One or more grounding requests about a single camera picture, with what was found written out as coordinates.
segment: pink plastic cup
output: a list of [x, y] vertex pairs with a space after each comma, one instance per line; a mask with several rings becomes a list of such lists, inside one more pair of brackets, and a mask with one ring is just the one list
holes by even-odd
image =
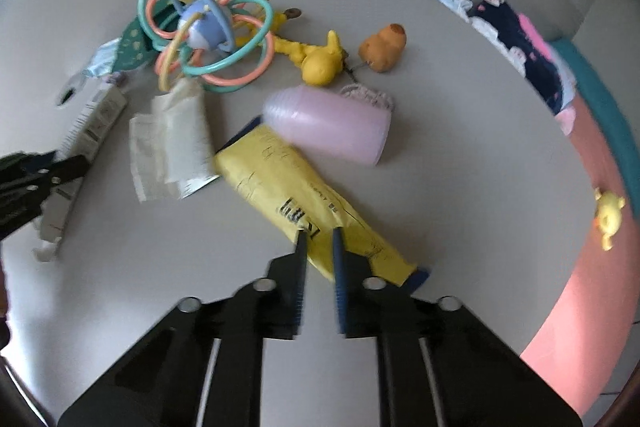
[[375, 165], [385, 147], [391, 111], [309, 86], [274, 92], [262, 117], [288, 143], [363, 165]]

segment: yellow rubber toy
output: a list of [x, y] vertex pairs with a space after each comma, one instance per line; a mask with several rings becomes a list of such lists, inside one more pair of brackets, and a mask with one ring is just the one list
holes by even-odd
[[326, 86], [342, 71], [344, 51], [338, 34], [331, 30], [325, 46], [287, 41], [275, 37], [276, 53], [287, 55], [302, 72], [302, 80], [309, 86]]
[[[275, 51], [276, 53], [287, 55], [289, 60], [300, 68], [302, 80], [306, 84], [309, 84], [309, 86], [327, 86], [331, 84], [344, 67], [344, 50], [335, 31], [329, 31], [326, 36], [325, 46], [288, 41], [275, 35], [286, 21], [299, 17], [300, 13], [300, 10], [296, 8], [274, 13], [270, 31], [274, 34]], [[236, 38], [236, 46], [243, 46], [254, 34], [255, 29], [251, 29], [248, 35]]]
[[601, 192], [599, 188], [594, 190], [596, 197], [596, 226], [602, 232], [602, 249], [609, 251], [613, 248], [611, 238], [622, 225], [621, 209], [625, 206], [625, 198], [610, 192]]

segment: yellow plastic bag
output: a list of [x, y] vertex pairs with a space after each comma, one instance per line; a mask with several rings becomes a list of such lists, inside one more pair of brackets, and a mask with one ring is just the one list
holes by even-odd
[[428, 276], [365, 223], [292, 146], [258, 125], [215, 156], [216, 171], [291, 241], [308, 232], [308, 257], [333, 280], [332, 231], [343, 227], [347, 250], [369, 258], [374, 274], [412, 291]]

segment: metal screw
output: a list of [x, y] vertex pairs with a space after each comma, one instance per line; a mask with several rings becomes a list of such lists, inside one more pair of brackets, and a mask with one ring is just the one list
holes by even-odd
[[362, 285], [367, 290], [382, 290], [382, 288], [386, 286], [386, 282], [384, 279], [380, 279], [380, 277], [367, 277], [362, 281]]
[[462, 302], [457, 297], [452, 295], [448, 295], [446, 297], [440, 298], [438, 301], [438, 306], [440, 306], [441, 310], [446, 312], [455, 312], [462, 308]]
[[266, 277], [254, 282], [254, 290], [257, 292], [270, 292], [276, 286], [276, 282], [273, 279], [267, 279]]
[[193, 313], [200, 309], [201, 304], [200, 299], [185, 297], [178, 304], [178, 309], [183, 313]]

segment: green fabric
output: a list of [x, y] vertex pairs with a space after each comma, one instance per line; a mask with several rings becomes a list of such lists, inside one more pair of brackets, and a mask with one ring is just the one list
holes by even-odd
[[574, 71], [578, 92], [604, 135], [625, 184], [634, 216], [640, 212], [640, 155], [631, 128], [598, 73], [569, 39], [550, 44]]
[[[154, 22], [162, 30], [175, 31], [178, 16], [171, 0], [158, 0], [154, 6]], [[135, 18], [122, 33], [111, 71], [135, 70], [157, 56], [158, 52], [153, 49], [151, 39], [142, 31], [138, 18]]]

